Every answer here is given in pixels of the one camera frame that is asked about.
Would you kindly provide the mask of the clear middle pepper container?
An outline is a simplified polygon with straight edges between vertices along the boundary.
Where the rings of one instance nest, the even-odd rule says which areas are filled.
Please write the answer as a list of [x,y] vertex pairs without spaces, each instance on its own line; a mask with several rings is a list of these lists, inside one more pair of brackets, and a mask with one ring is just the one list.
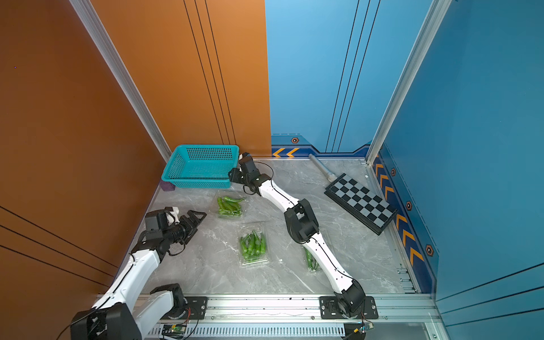
[[263,265],[270,260],[268,237],[262,222],[242,225],[237,236],[239,261],[242,266]]

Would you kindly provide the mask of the teal plastic mesh basket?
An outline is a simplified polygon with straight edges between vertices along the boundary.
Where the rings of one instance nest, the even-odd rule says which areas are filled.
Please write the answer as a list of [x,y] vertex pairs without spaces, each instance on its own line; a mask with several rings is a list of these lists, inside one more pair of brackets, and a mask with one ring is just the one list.
[[172,153],[162,180],[177,188],[229,188],[229,172],[237,167],[239,147],[183,144]]

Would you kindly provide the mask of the grey cylinder rod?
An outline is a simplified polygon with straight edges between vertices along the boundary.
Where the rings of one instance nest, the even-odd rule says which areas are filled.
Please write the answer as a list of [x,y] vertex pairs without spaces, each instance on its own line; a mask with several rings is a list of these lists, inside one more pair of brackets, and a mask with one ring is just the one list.
[[330,171],[314,154],[310,154],[310,161],[321,171],[321,173],[326,177],[327,181],[332,183],[337,180],[337,175]]

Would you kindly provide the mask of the clear plastic pepper container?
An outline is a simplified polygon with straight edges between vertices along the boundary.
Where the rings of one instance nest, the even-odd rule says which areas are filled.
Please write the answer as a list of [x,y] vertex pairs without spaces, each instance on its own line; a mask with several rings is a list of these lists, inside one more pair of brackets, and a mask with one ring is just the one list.
[[221,218],[241,218],[245,214],[247,200],[236,191],[219,191],[212,200],[211,211]]

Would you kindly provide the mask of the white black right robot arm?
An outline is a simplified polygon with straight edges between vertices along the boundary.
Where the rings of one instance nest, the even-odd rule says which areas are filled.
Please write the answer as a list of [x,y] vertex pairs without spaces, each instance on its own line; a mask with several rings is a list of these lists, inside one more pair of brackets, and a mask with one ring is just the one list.
[[260,172],[253,157],[247,152],[239,156],[237,165],[229,172],[229,179],[272,202],[283,213],[290,238],[310,252],[326,274],[338,299],[341,315],[345,318],[361,317],[365,291],[328,247],[310,202],[286,193],[275,183],[272,176]]

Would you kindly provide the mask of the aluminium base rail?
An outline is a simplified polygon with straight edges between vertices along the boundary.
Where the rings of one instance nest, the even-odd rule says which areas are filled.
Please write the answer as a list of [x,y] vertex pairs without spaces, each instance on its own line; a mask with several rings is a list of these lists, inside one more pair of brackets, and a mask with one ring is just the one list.
[[[428,294],[369,296],[364,315],[334,316],[323,294],[209,294],[198,321],[161,319],[145,339],[160,339],[164,324],[186,324],[184,339],[447,339],[439,311]],[[374,329],[361,332],[363,322]]]

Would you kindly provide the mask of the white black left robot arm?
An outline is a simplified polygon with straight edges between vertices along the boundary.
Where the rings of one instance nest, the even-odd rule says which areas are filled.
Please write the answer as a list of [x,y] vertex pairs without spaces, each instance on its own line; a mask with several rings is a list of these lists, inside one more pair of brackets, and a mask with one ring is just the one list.
[[72,339],[144,339],[163,318],[187,323],[202,320],[207,300],[191,301],[177,283],[159,286],[137,307],[150,276],[171,247],[186,247],[206,218],[205,212],[166,207],[144,217],[145,229],[130,251],[128,262],[106,293],[90,310],[77,313],[68,328]]

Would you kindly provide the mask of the green circuit board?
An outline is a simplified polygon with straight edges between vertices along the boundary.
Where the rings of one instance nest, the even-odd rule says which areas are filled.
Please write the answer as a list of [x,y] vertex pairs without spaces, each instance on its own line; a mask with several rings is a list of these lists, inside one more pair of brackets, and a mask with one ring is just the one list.
[[160,339],[184,339],[187,333],[186,324],[164,324]]

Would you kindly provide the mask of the aluminium corner post right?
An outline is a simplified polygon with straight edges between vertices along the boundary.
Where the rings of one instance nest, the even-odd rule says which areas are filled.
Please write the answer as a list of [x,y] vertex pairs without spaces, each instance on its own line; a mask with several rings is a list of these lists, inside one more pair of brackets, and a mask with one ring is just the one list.
[[368,166],[374,164],[451,3],[451,0],[432,1],[368,150]]

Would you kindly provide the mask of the purple embossed cube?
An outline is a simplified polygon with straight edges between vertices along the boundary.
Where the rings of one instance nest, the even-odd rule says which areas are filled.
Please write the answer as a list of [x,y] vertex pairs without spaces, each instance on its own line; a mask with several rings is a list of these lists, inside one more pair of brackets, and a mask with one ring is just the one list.
[[176,189],[174,184],[167,181],[160,181],[160,187],[163,191],[174,191]]

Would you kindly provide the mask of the aluminium corner post left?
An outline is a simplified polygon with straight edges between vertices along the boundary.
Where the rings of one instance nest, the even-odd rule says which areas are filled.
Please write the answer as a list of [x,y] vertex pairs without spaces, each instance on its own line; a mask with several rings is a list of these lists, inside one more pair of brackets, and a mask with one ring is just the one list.
[[119,87],[133,107],[133,110],[136,112],[137,117],[140,119],[155,147],[164,161],[167,162],[171,157],[171,149],[105,26],[100,20],[99,14],[97,14],[93,7],[92,2],[87,0],[70,0],[69,2],[109,67]]

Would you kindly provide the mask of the clear right pepper container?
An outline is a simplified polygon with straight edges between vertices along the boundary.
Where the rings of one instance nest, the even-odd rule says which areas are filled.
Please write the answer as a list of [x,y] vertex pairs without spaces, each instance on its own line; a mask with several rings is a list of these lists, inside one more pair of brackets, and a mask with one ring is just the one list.
[[320,265],[316,258],[306,249],[303,247],[304,254],[305,254],[305,263],[307,266],[307,270],[309,272],[316,272],[320,270]]

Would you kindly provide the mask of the aluminium corner post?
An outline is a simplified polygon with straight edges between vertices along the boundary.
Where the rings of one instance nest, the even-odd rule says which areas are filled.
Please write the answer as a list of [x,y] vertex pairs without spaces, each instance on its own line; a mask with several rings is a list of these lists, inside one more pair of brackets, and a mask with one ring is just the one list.
[[119,87],[133,107],[133,110],[136,112],[137,117],[140,119],[155,147],[164,161],[167,162],[171,157],[171,149],[105,26],[100,20],[99,14],[97,14],[93,7],[92,2],[87,0],[70,0],[69,2],[109,67]]
[[451,3],[451,0],[432,1],[368,150],[368,166],[374,164]]

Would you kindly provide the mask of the black white chessboard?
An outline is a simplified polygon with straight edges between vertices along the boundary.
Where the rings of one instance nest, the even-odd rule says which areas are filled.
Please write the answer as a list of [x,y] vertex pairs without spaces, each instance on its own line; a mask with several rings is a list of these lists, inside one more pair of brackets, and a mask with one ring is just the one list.
[[324,194],[376,235],[381,235],[398,213],[384,198],[347,174],[331,182]]

